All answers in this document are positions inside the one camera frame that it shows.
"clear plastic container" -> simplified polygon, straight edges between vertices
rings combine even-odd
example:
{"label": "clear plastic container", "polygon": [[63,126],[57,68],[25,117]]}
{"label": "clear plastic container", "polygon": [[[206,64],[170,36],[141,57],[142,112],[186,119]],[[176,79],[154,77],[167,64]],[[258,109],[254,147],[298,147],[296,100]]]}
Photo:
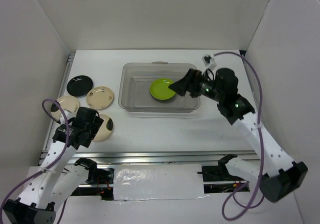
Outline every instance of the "clear plastic container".
{"label": "clear plastic container", "polygon": [[159,78],[178,81],[187,71],[196,69],[187,63],[127,63],[123,67],[119,106],[130,112],[179,112],[189,113],[200,106],[200,97],[175,95],[167,101],[158,101],[150,95],[150,85]]}

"wire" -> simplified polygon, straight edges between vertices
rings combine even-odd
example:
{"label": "wire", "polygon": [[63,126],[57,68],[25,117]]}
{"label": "wire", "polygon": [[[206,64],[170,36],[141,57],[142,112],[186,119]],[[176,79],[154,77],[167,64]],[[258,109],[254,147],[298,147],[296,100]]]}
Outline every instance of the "wire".
{"label": "wire", "polygon": [[246,206],[244,206],[244,209],[236,216],[232,217],[232,218],[228,218],[225,214],[225,208],[226,208],[226,204],[229,201],[229,199],[231,197],[234,196],[234,194],[236,192],[238,192],[240,190],[235,188],[235,190],[226,198],[226,200],[224,201],[223,205],[222,205],[222,216],[224,219],[226,219],[227,221],[235,221],[239,218],[241,218],[250,208],[252,208],[252,203],[254,202],[255,198],[257,197],[258,191],[259,191],[259,186],[260,186],[260,182],[263,176],[263,170],[264,170],[264,162],[265,162],[265,149],[264,149],[264,140],[263,140],[263,136],[262,136],[262,132],[261,132],[261,128],[259,126],[260,122],[261,122],[261,112],[262,112],[262,101],[263,101],[263,95],[262,95],[262,87],[261,87],[261,82],[259,79],[259,76],[257,74],[257,72],[255,71],[254,67],[250,64],[250,62],[245,58],[242,57],[240,54],[235,53],[235,52],[230,52],[230,51],[225,51],[225,52],[219,52],[214,54],[214,56],[219,56],[219,55],[223,55],[223,54],[232,54],[235,56],[238,56],[239,58],[241,58],[245,63],[247,63],[247,65],[250,67],[250,69],[252,70],[257,83],[258,83],[258,87],[259,87],[259,93],[260,93],[260,98],[259,98],[259,107],[258,107],[258,113],[257,113],[257,129],[258,129],[258,133],[259,133],[259,139],[260,139],[260,147],[261,147],[261,163],[260,163],[260,170],[259,170],[259,175],[258,175],[258,180],[256,182],[256,186],[254,188],[253,194],[248,202],[248,204]]}
{"label": "wire", "polygon": [[210,81],[213,81],[214,80],[214,78],[215,78],[215,75],[214,75],[214,73],[212,72],[212,70],[211,69],[206,69],[206,71],[205,71],[205,76],[210,80]]}
{"label": "wire", "polygon": [[[67,119],[67,116],[64,112],[64,110],[61,108],[60,104],[55,101],[54,99],[50,99],[50,98],[47,98],[45,99],[43,102],[42,102],[42,109],[45,111],[45,113],[50,117],[52,118],[53,120],[54,117],[46,110],[45,108],[45,103],[47,102],[52,102],[54,103],[58,109],[60,110],[60,112],[62,113],[63,115],[63,118],[64,118],[64,121],[65,121],[65,126],[66,126],[66,139],[65,139],[65,145],[64,145],[64,148],[62,150],[62,152],[60,153],[60,155],[52,162],[50,163],[46,169],[50,169],[51,167],[53,167],[60,159],[61,157],[64,155],[68,145],[69,145],[69,135],[70,135],[70,128],[69,128],[69,122],[68,122],[68,119]],[[23,184],[25,184],[26,182],[40,176],[41,174],[43,173],[43,171],[38,171],[36,172],[35,174],[31,175],[30,177],[26,178],[25,180],[23,180],[22,182],[20,182],[18,185],[16,185],[6,196],[5,198],[3,199],[2,203],[1,203],[1,206],[0,206],[0,224],[4,224],[4,221],[2,219],[2,213],[3,213],[3,210],[4,210],[4,206],[6,204],[6,201],[9,199],[9,197],[19,188],[21,187]]]}
{"label": "wire", "polygon": [[63,203],[61,214],[60,214],[60,217],[59,217],[59,219],[58,219],[56,224],[60,224],[60,222],[61,222],[62,216],[64,215],[65,208],[66,208],[66,205],[67,205],[67,200],[68,199],[66,199],[65,202]]}
{"label": "wire", "polygon": [[[238,185],[235,189],[234,189],[234,193],[232,195],[233,197],[233,200],[235,201],[235,203],[237,203],[240,207],[243,207],[243,208],[246,208],[245,205],[242,205],[241,203],[239,203],[239,201],[236,199],[236,193],[237,192],[240,192],[243,188],[247,187],[248,186],[248,183],[244,183],[244,184],[240,184]],[[265,197],[262,196],[261,200],[254,206],[250,207],[250,209],[254,209],[254,208],[257,208],[258,206],[261,205],[261,203],[264,201]]]}

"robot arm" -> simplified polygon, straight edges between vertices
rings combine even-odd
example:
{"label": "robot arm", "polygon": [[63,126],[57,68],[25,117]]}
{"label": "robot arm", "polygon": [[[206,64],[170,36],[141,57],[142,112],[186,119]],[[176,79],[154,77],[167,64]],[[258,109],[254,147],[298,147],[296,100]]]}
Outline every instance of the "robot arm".
{"label": "robot arm", "polygon": [[[66,125],[60,125],[53,136],[53,143],[41,165],[39,176],[31,180],[16,200],[7,200],[4,211],[13,224],[53,223],[56,211],[72,192],[83,182],[93,183],[97,176],[104,175],[105,170],[97,169],[97,163],[86,158],[80,158],[62,174],[68,161],[76,153],[79,146],[88,147],[96,136],[103,119],[97,111],[81,107],[76,117],[70,120],[68,147],[65,149],[67,134]],[[50,169],[46,167],[53,163],[61,154],[59,161]]]}
{"label": "robot arm", "polygon": [[[207,67],[214,62],[210,55],[202,59]],[[185,96],[188,91],[191,97],[204,95],[218,102],[220,113],[243,134],[261,157],[257,114],[252,105],[238,94],[237,86],[238,78],[235,73],[231,69],[221,68],[215,75],[210,69],[203,73],[189,69],[184,78],[171,84],[169,88],[180,96]],[[264,140],[264,168],[259,188],[269,201],[275,203],[301,185],[308,168],[303,162],[296,163],[262,124],[259,127]],[[219,161],[219,165],[232,176],[249,182],[258,180],[259,167],[241,160],[236,155],[225,156]]]}

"purple cable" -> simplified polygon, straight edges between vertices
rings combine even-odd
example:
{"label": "purple cable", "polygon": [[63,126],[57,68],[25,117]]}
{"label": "purple cable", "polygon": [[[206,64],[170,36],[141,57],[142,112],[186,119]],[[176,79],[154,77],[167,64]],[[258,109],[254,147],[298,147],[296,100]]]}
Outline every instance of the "purple cable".
{"label": "purple cable", "polygon": [[[242,205],[241,203],[239,203],[239,201],[236,199],[236,196],[235,194],[237,192],[240,192],[243,188],[247,187],[248,186],[248,183],[244,183],[240,186],[237,186],[234,191],[233,191],[233,194],[232,194],[232,197],[233,197],[233,200],[240,206],[240,207],[243,207],[243,208],[246,208],[245,205]],[[254,209],[254,208],[257,208],[258,206],[261,205],[261,203],[264,201],[265,197],[262,196],[261,200],[254,206],[250,207],[249,209]]]}
{"label": "purple cable", "polygon": [[258,180],[256,182],[256,186],[254,188],[254,191],[253,191],[253,194],[248,202],[248,204],[246,206],[244,206],[244,209],[236,216],[232,217],[232,218],[228,218],[225,214],[225,208],[226,208],[226,204],[227,202],[229,201],[229,199],[234,196],[234,194],[239,191],[239,189],[235,189],[227,198],[226,200],[224,201],[223,205],[222,205],[222,216],[224,219],[226,219],[227,221],[235,221],[239,218],[241,218],[251,207],[252,203],[254,202],[256,196],[257,196],[257,193],[259,191],[259,186],[260,186],[260,182],[261,182],[261,179],[262,179],[262,176],[263,176],[263,171],[264,171],[264,162],[265,162],[265,152],[264,152],[264,140],[263,140],[263,137],[262,137],[262,132],[261,132],[261,128],[259,127],[259,124],[261,122],[261,111],[262,111],[262,101],[263,101],[263,96],[262,96],[262,87],[261,87],[261,82],[260,82],[260,79],[258,77],[258,74],[257,72],[255,71],[254,67],[250,64],[250,62],[242,57],[240,54],[237,54],[235,52],[230,52],[230,51],[225,51],[225,52],[219,52],[219,53],[216,53],[214,56],[219,56],[219,55],[222,55],[222,54],[232,54],[232,55],[235,55],[235,56],[238,56],[239,58],[241,58],[245,63],[247,63],[247,65],[250,67],[250,69],[252,70],[253,74],[255,75],[255,78],[258,82],[258,87],[259,87],[259,93],[260,93],[260,99],[259,99],[259,107],[258,107],[258,113],[257,113],[257,126],[258,126],[258,133],[259,133],[259,139],[260,139],[260,146],[261,146],[261,163],[260,163],[260,171],[259,171],[259,175],[258,175]]}
{"label": "purple cable", "polygon": [[[64,112],[64,110],[61,108],[60,104],[58,102],[56,102],[54,99],[50,99],[50,98],[47,98],[45,99],[43,102],[42,102],[42,109],[45,111],[45,113],[51,117],[53,120],[55,120],[53,118],[53,116],[45,109],[45,103],[46,102],[51,102],[51,103],[54,103],[58,109],[60,110],[60,112],[62,113],[63,115],[63,118],[64,118],[64,121],[65,121],[65,126],[66,126],[66,140],[65,140],[65,146],[61,152],[61,154],[51,163],[49,164],[46,169],[50,169],[51,167],[53,167],[59,160],[60,158],[63,156],[63,154],[65,153],[67,147],[68,147],[68,144],[69,144],[69,134],[70,134],[70,129],[69,129],[69,122],[68,122],[68,119],[67,119],[67,116]],[[4,206],[5,206],[5,203],[6,201],[9,199],[9,197],[12,195],[12,193],[14,193],[19,187],[21,187],[23,184],[25,184],[26,182],[30,181],[31,179],[33,178],[36,178],[38,176],[40,176],[41,174],[43,173],[43,171],[38,171],[36,172],[35,174],[31,175],[30,177],[26,178],[25,180],[23,180],[22,182],[20,182],[18,185],[16,185],[6,196],[5,198],[3,199],[2,203],[1,203],[1,206],[0,206],[0,224],[4,224],[4,221],[2,219],[2,212],[4,210]],[[64,209],[62,210],[61,212],[61,217],[59,218],[59,220],[61,220],[62,218],[62,214],[64,213]]]}
{"label": "purple cable", "polygon": [[62,216],[64,215],[64,212],[65,212],[66,205],[67,205],[67,199],[63,203],[61,214],[56,224],[59,224],[61,222]]}

